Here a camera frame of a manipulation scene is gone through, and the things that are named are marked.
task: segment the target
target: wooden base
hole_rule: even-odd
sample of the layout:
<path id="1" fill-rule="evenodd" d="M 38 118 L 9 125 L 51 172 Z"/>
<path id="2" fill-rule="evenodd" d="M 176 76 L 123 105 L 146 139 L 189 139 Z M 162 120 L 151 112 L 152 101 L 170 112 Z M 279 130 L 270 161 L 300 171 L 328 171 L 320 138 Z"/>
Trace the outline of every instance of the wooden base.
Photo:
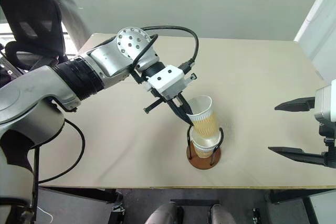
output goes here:
<path id="1" fill-rule="evenodd" d="M 191 159 L 189 159 L 189 147 L 187 146 L 187 150 L 186 150 L 186 154 L 187 154 L 187 158 L 188 158 L 188 161 L 189 163 L 194 166 L 195 168 L 197 169 L 202 169 L 202 170 L 206 170 L 206 169 L 210 169 L 212 167 L 214 167 L 218 161 L 220 160 L 220 152 L 221 152 L 221 149 L 218 148 L 218 150 L 216 151 L 215 153 L 215 160 L 214 160 L 214 164 L 213 165 L 210 165 L 210 162 L 211 162 L 211 156 L 210 157 L 207 157 L 207 158 L 200 158 L 197 156 L 196 152 L 195 152 L 195 147 L 194 147 L 194 144 L 193 142 L 190 143 L 190 147 L 191 147 Z"/>

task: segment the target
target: floor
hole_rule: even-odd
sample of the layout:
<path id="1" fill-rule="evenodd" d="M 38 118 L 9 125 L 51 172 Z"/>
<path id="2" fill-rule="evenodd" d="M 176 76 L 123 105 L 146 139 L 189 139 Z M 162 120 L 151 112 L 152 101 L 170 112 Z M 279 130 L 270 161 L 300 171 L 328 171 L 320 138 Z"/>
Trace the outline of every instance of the floor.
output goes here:
<path id="1" fill-rule="evenodd" d="M 150 214 L 171 199 L 218 199 L 237 224 L 252 224 L 252 209 L 259 208 L 262 224 L 307 224 L 301 200 L 273 205 L 265 201 L 266 190 L 252 189 L 120 189 L 124 196 L 124 224 L 145 223 Z M 58 223 L 108 223 L 112 206 L 105 202 L 39 190 L 38 205 Z M 208 207 L 184 207 L 184 224 L 205 224 Z M 38 210 L 37 223 L 50 216 Z"/>

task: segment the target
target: paper cup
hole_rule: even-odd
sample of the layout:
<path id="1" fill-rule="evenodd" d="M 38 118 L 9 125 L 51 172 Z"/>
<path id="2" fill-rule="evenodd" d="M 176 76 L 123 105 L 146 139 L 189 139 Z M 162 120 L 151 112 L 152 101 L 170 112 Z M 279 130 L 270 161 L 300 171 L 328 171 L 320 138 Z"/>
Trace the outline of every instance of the paper cup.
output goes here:
<path id="1" fill-rule="evenodd" d="M 190 129 L 191 140 L 195 147 L 195 152 L 200 158 L 208 158 L 212 155 L 214 148 L 217 144 L 219 144 L 221 139 L 221 133 L 217 130 L 217 134 L 210 138 L 201 137 L 196 131 L 194 131 L 194 127 Z"/>
<path id="2" fill-rule="evenodd" d="M 187 115 L 194 124 L 194 130 L 204 138 L 211 138 L 218 134 L 218 123 L 211 97 L 200 95 L 190 99 L 188 104 L 193 114 Z"/>

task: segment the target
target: black wire cup stand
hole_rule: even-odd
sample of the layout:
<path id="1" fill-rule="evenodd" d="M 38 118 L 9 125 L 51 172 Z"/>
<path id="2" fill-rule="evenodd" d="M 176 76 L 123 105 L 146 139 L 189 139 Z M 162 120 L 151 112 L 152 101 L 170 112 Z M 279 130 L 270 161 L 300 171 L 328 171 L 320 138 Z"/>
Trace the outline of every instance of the black wire cup stand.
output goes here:
<path id="1" fill-rule="evenodd" d="M 187 147 L 187 151 L 186 151 L 186 155 L 187 155 L 187 158 L 188 158 L 188 161 L 189 163 L 198 168 L 198 169 L 210 169 L 212 167 L 214 167 L 219 159 L 220 159 L 220 152 L 221 152 L 221 149 L 220 149 L 220 145 L 222 144 L 223 142 L 223 139 L 224 139 L 224 131 L 223 129 L 220 127 L 219 128 L 219 132 L 220 132 L 220 140 L 219 140 L 219 143 L 215 146 L 213 152 L 212 152 L 212 155 L 208 158 L 200 158 L 197 156 L 197 154 L 195 153 L 195 147 L 194 145 L 191 143 L 190 141 L 190 130 L 191 130 L 191 125 L 189 126 L 188 128 L 188 131 L 187 131 L 187 143 L 188 143 L 188 147 Z"/>

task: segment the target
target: beige tabletop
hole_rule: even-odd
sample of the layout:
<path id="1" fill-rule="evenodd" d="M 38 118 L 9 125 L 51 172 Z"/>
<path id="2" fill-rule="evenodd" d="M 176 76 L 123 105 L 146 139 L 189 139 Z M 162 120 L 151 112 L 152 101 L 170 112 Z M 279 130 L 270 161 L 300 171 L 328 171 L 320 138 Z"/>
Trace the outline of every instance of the beige tabletop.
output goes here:
<path id="1" fill-rule="evenodd" d="M 93 34 L 81 51 L 108 34 Z M 154 49 L 165 64 L 178 66 L 193 53 L 192 38 L 160 36 Z M 291 41 L 200 39 L 192 72 L 198 79 L 183 91 L 213 98 L 224 125 L 222 157 L 199 170 L 186 158 L 187 124 L 166 104 L 150 114 L 155 98 L 132 77 L 82 102 L 65 117 L 84 132 L 81 162 L 46 185 L 71 187 L 336 187 L 336 169 L 294 162 L 267 147 L 326 150 L 313 111 L 284 112 L 282 102 L 314 96 L 325 82 L 298 44 Z M 79 135 L 69 125 L 40 150 L 40 179 L 68 168 L 80 152 Z"/>

